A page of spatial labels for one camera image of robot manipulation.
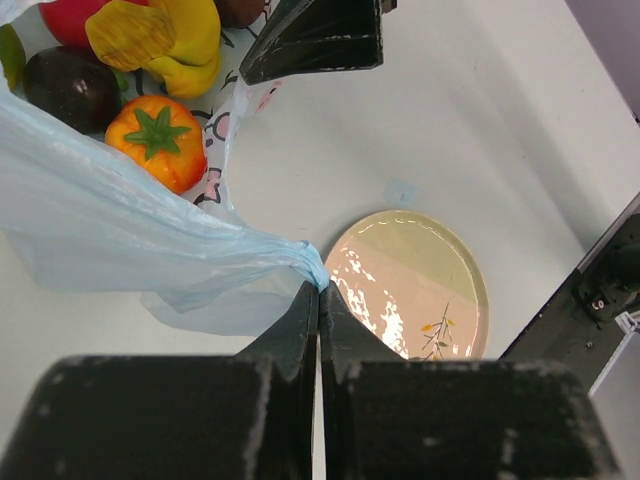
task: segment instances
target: toy fruit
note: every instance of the toy fruit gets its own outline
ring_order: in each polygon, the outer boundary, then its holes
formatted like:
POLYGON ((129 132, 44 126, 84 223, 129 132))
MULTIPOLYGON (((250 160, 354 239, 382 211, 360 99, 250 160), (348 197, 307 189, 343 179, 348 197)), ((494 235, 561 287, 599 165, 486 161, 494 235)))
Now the toy fruit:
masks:
MULTIPOLYGON (((140 5, 147 3, 147 0, 130 1, 140 5)), ((62 45, 91 50, 84 24, 108 2, 109 0, 56 0, 41 3, 39 8, 47 29, 62 45)))
POLYGON ((245 28, 253 24, 264 10, 264 0, 215 0, 224 28, 245 28))
POLYGON ((30 103, 80 133, 104 132, 122 106, 111 69, 76 47, 49 48, 31 57, 23 84, 30 103))
POLYGON ((177 195, 195 186, 207 170, 200 124, 167 97, 146 95, 126 104, 104 141, 177 195))
POLYGON ((148 70, 175 97, 205 93, 220 67, 220 19, 212 0, 112 0, 87 20, 93 51, 107 65, 148 70))
POLYGON ((13 91, 20 83, 27 59, 18 34, 9 24, 0 27, 0 61, 9 90, 13 91))

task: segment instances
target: plate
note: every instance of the plate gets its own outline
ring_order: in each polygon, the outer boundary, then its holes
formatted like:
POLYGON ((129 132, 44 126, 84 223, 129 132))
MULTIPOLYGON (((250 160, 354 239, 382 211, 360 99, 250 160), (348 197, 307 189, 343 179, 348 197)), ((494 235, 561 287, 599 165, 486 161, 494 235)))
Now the plate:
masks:
POLYGON ((426 215, 396 210, 361 220, 326 266, 353 315, 400 356, 484 354, 489 300, 480 269, 460 239, 426 215))

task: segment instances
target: brown fruit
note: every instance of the brown fruit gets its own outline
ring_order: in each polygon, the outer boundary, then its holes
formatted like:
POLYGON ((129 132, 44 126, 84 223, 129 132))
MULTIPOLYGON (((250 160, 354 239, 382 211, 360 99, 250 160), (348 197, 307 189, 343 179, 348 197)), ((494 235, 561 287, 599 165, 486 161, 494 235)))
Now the brown fruit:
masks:
POLYGON ((264 10, 264 0, 215 0, 223 28, 245 28, 264 10))

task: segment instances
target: orange tomato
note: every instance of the orange tomato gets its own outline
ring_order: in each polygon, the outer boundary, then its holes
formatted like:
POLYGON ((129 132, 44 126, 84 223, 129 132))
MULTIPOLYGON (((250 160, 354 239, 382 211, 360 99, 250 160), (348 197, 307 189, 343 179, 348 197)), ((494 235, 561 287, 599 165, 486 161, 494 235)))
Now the orange tomato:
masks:
POLYGON ((126 104, 104 141, 177 195, 193 188, 207 170, 200 124, 183 105, 160 95, 126 104))

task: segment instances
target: white tabletop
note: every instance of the white tabletop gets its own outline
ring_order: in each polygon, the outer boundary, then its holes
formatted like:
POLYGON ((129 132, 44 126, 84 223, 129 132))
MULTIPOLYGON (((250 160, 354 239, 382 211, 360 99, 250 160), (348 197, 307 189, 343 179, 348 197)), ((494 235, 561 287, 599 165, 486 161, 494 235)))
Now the white tabletop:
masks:
MULTIPOLYGON (((404 194, 475 255, 495 358, 640 191, 640 131, 562 2, 403 0, 384 39, 384 66, 289 79, 247 121, 232 198, 249 224, 326 253, 404 194)), ((0 450, 63 355, 250 341, 170 329, 136 294, 43 291, 4 240, 0 262, 0 450)))

